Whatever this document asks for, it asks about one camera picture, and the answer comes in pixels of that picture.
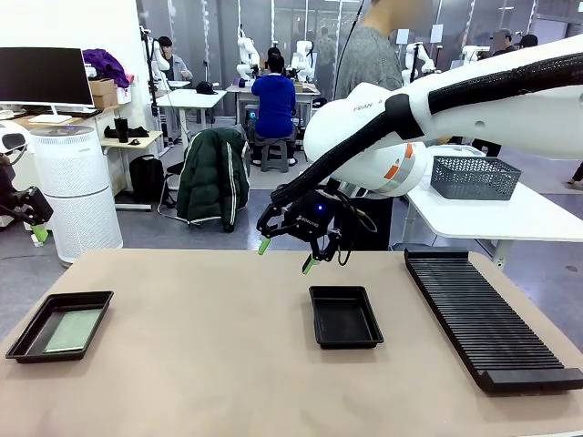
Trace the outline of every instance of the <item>computer monitor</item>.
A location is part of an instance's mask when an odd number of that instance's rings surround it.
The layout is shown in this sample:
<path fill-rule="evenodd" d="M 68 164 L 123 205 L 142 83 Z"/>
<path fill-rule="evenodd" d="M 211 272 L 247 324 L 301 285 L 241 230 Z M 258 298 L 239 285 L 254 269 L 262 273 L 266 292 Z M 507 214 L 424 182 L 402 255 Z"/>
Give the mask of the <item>computer monitor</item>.
<path fill-rule="evenodd" d="M 37 122 L 69 118 L 58 116 L 55 106 L 93 106 L 79 48 L 0 47 L 0 84 L 0 103 L 53 108 L 53 116 L 40 116 Z"/>

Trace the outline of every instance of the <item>black tray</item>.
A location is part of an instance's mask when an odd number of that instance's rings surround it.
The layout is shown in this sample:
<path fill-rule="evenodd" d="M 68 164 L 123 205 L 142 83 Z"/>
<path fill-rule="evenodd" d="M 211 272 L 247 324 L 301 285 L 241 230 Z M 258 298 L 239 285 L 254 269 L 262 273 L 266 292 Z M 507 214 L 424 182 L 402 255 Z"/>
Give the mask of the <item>black tray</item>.
<path fill-rule="evenodd" d="M 51 294 L 46 297 L 35 317 L 28 323 L 6 357 L 21 363 L 81 360 L 106 313 L 113 291 Z M 100 310 L 82 349 L 73 351 L 45 352 L 58 324 L 64 315 L 72 311 Z"/>
<path fill-rule="evenodd" d="M 468 259 L 467 250 L 405 250 L 407 269 L 476 384 L 487 392 L 583 388 Z"/>
<path fill-rule="evenodd" d="M 322 349 L 371 349 L 384 341 L 364 287 L 310 287 Z"/>

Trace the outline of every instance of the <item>black backpack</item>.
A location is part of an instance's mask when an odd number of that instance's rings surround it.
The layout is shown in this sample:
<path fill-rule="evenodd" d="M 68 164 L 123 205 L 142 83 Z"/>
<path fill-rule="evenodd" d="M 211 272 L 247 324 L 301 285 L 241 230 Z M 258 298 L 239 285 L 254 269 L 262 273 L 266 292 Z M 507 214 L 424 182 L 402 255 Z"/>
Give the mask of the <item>black backpack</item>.
<path fill-rule="evenodd" d="M 138 157 L 129 163 L 129 175 L 138 203 L 160 202 L 164 190 L 162 161 L 154 155 Z"/>

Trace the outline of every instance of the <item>tray with green cloth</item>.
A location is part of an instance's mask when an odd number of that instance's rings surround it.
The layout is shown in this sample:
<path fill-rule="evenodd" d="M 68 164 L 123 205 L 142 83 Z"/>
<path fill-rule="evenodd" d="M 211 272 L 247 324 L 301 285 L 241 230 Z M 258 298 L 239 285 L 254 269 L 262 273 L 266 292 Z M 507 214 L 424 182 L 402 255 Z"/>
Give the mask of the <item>tray with green cloth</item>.
<path fill-rule="evenodd" d="M 113 291 L 47 296 L 6 357 L 21 363 L 81 360 L 112 297 Z"/>

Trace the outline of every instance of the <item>ribbed black rack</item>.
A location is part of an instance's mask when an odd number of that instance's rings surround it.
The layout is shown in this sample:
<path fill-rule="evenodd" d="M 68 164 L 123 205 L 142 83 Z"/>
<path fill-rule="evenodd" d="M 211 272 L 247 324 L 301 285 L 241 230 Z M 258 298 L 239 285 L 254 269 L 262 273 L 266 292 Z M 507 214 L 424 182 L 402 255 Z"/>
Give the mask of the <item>ribbed black rack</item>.
<path fill-rule="evenodd" d="M 488 392 L 583 388 L 468 260 L 467 251 L 405 251 L 405 264 L 477 385 Z"/>

